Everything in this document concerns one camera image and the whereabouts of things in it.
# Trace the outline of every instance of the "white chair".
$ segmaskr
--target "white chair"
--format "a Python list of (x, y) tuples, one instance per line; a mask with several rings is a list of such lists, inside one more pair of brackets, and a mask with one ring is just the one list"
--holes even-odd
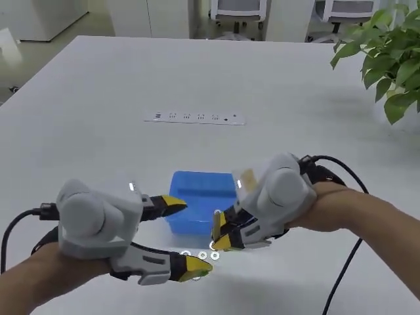
[(325, 23), (334, 25), (333, 32), (327, 36), (308, 40), (312, 43), (338, 42), (341, 24), (367, 22), (379, 9), (380, 0), (325, 0), (315, 2), (315, 13)]
[(220, 25), (221, 20), (233, 20), (234, 31), (226, 32), (219, 39), (236, 41), (249, 40), (239, 34), (241, 20), (243, 25), (247, 21), (258, 22), (258, 29), (263, 28), (266, 18), (267, 0), (211, 0), (209, 17)]

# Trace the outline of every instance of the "outlet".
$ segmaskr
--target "outlet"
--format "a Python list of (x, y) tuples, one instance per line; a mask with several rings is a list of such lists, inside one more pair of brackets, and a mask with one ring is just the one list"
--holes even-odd
[(189, 113), (189, 112), (146, 112), (144, 121), (154, 121), (162, 123), (201, 123), (212, 125), (245, 125), (245, 118), (239, 113)]

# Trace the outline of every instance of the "blue container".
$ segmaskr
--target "blue container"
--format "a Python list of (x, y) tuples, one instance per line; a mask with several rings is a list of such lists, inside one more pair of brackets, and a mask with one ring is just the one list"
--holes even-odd
[(213, 213), (236, 200), (232, 174), (175, 172), (169, 194), (184, 200), (188, 208), (165, 220), (174, 234), (210, 235)]

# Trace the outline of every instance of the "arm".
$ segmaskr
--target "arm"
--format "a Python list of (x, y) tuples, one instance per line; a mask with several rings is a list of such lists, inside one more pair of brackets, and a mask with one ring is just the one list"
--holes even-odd
[(105, 261), (79, 261), (43, 246), (0, 276), (0, 314), (26, 315), (49, 300), (110, 271)]
[(386, 201), (337, 184), (319, 183), (314, 188), (318, 195), (314, 207), (289, 227), (320, 232), (350, 230), (420, 300), (420, 221)]
[(347, 228), (362, 238), (420, 299), (420, 221), (379, 198), (357, 198)]

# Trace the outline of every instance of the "wrist strap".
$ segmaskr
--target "wrist strap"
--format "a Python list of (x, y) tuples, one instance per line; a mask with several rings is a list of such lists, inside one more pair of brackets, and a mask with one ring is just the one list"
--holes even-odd
[(41, 247), (50, 243), (58, 242), (58, 226), (53, 228), (50, 232), (48, 232), (41, 240), (35, 245), (32, 249), (31, 255), (36, 253)]

